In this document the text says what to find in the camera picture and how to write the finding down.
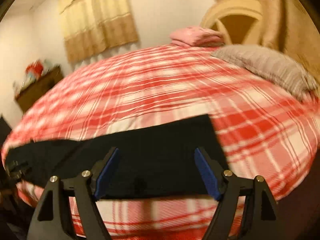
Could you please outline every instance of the pillow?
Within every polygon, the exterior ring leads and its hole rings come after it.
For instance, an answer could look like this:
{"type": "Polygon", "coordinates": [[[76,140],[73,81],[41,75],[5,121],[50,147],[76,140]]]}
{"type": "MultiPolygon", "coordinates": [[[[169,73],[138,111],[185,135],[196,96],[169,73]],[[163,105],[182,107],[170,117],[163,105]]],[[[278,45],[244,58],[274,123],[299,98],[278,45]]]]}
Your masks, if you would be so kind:
{"type": "Polygon", "coordinates": [[[298,100],[303,99],[306,91],[317,88],[316,80],[301,64],[272,49],[258,45],[229,45],[211,55],[246,68],[282,87],[298,100]]]}

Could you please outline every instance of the black cloth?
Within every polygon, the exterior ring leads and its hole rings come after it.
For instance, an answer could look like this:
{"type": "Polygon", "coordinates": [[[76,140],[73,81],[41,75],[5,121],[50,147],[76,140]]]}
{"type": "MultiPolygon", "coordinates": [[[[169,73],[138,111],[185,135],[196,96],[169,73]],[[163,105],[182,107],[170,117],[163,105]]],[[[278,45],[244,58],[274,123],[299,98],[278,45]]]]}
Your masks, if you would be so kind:
{"type": "Polygon", "coordinates": [[[5,216],[3,216],[0,213],[0,233],[1,233],[1,238],[2,239],[7,239],[7,240],[21,240],[21,239],[27,239],[25,238],[18,238],[15,233],[12,232],[10,227],[7,224],[7,221],[5,219],[5,216]]]}
{"type": "Polygon", "coordinates": [[[6,164],[27,161],[32,171],[26,180],[45,187],[52,175],[65,179],[90,170],[113,146],[119,148],[121,160],[110,181],[108,199],[207,194],[194,162],[199,146],[228,169],[208,115],[85,141],[29,143],[11,149],[6,164]]]}

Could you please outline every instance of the beige curtain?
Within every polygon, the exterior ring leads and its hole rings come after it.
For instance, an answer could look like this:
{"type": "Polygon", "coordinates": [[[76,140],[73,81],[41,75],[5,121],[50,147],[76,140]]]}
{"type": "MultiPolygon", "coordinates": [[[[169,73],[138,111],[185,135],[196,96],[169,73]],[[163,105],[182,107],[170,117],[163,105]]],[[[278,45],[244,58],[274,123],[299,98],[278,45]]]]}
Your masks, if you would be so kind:
{"type": "Polygon", "coordinates": [[[59,0],[59,11],[71,63],[138,41],[128,0],[59,0]]]}

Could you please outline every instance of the wooden dresser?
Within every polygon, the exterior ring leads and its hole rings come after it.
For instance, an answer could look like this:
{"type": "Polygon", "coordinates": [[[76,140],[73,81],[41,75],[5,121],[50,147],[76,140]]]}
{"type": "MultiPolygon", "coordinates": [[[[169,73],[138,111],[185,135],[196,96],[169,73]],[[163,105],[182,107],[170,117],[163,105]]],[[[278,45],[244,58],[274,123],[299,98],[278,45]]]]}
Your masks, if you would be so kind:
{"type": "Polygon", "coordinates": [[[59,66],[52,68],[47,74],[40,77],[37,81],[30,84],[25,90],[21,91],[15,100],[25,113],[40,97],[53,88],[61,79],[62,72],[59,66]]]}

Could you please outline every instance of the red and white plaid blanket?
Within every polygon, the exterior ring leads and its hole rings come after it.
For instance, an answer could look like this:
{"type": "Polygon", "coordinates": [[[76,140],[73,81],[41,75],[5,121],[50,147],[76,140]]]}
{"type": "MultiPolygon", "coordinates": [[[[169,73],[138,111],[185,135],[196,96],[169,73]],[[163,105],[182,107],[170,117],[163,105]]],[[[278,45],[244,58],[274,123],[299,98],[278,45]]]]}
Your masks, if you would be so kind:
{"type": "MultiPolygon", "coordinates": [[[[166,45],[130,52],[67,76],[23,116],[8,148],[46,139],[84,140],[208,113],[236,175],[263,175],[277,200],[308,174],[319,143],[319,101],[295,100],[210,48],[166,45]]],[[[43,189],[19,184],[35,205],[43,189]]],[[[232,232],[240,222],[239,200],[232,232]]],[[[217,203],[208,196],[97,203],[115,239],[201,239],[217,203]]],[[[76,232],[84,234],[75,200],[76,232]]]]}

